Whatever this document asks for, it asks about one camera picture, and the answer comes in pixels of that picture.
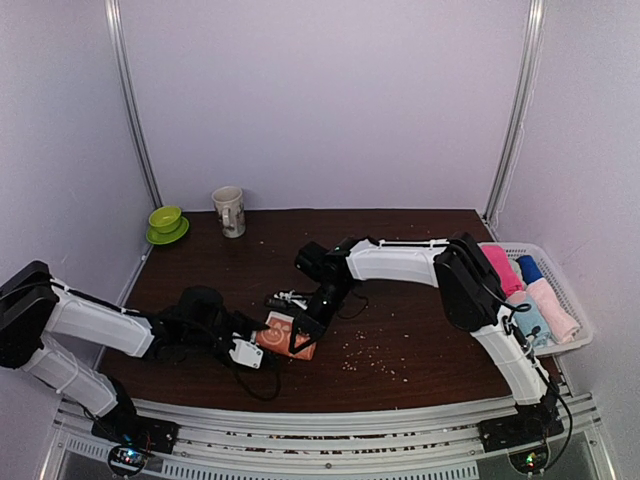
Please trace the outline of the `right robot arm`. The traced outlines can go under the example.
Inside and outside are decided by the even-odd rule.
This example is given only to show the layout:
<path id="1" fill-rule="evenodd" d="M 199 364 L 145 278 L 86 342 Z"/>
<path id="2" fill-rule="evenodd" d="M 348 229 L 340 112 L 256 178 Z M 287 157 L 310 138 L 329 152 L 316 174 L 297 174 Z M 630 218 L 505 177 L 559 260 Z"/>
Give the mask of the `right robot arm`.
<path id="1" fill-rule="evenodd" d="M 513 415 L 486 420 L 479 431 L 485 450 L 543 441 L 564 431 L 557 383 L 542 367 L 534 347 L 515 321 L 529 304 L 512 305 L 500 277 L 468 233 L 449 239 L 387 241 L 349 237 L 331 249 L 316 242 L 302 247 L 297 269 L 318 288 L 292 322 L 288 350 L 297 354 L 326 333 L 358 281 L 401 281 L 438 289 L 447 320 L 486 350 L 513 399 Z M 297 343 L 303 334 L 306 341 Z"/>

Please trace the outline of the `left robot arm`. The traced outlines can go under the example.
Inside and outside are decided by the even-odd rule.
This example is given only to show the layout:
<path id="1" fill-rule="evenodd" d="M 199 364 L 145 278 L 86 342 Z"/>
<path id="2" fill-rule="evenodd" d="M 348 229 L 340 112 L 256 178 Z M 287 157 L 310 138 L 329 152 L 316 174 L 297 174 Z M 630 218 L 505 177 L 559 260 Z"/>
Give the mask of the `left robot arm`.
<path id="1" fill-rule="evenodd" d="M 257 369 L 266 324 L 229 311 L 209 287 L 185 289 L 159 312 L 125 308 L 70 287 L 34 260 L 1 287 L 1 365 L 25 371 L 84 408 L 94 425 L 123 444 L 148 441 L 150 426 L 125 387 L 78 358 L 78 343 L 141 360 L 177 350 L 210 353 L 224 365 Z"/>

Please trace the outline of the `pink microfiber towel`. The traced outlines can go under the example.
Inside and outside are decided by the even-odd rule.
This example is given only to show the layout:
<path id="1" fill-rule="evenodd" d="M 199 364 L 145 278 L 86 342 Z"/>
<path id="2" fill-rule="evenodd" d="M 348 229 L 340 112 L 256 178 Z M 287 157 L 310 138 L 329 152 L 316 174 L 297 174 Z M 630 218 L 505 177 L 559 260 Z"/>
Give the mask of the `pink microfiber towel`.
<path id="1" fill-rule="evenodd" d="M 523 291 L 523 284 L 510 264 L 506 251 L 495 243 L 483 244 L 481 250 L 499 276 L 501 288 L 507 297 Z"/>

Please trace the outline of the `orange patterned towel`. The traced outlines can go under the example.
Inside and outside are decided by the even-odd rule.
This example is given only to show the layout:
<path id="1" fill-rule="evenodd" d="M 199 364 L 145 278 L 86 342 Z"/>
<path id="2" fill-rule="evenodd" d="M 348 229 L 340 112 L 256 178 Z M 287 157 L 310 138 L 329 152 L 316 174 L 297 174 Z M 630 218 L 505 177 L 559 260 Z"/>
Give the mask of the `orange patterned towel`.
<path id="1" fill-rule="evenodd" d="M 298 353 L 289 351 L 294 318 L 276 311 L 271 311 L 266 319 L 267 329 L 256 334 L 256 343 L 273 353 L 293 359 L 311 361 L 315 354 L 316 345 L 312 344 Z"/>

